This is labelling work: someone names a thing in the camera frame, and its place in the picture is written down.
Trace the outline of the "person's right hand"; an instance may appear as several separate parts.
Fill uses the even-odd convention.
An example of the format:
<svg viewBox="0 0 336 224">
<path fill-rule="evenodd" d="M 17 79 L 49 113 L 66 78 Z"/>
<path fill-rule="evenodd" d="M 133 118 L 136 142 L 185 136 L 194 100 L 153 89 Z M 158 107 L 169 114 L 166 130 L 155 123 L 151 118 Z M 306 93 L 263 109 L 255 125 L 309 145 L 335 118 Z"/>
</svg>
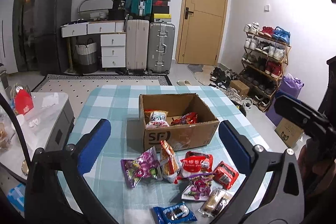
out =
<svg viewBox="0 0 336 224">
<path fill-rule="evenodd" d="M 306 196 L 321 194 L 335 186 L 335 159 L 320 141 L 307 139 L 298 156 L 303 191 Z"/>
</svg>

